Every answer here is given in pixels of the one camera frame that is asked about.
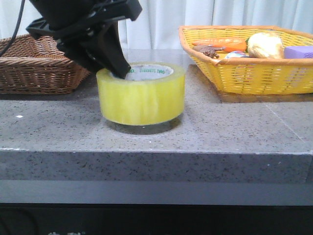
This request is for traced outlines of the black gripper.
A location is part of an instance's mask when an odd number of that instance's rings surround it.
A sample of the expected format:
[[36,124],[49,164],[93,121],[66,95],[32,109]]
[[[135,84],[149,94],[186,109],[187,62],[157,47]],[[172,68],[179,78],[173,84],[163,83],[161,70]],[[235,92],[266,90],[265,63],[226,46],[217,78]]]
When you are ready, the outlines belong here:
[[137,0],[33,0],[41,18],[28,33],[51,36],[64,56],[92,73],[108,69],[124,79],[131,69],[124,57],[118,21],[135,21],[142,12]]

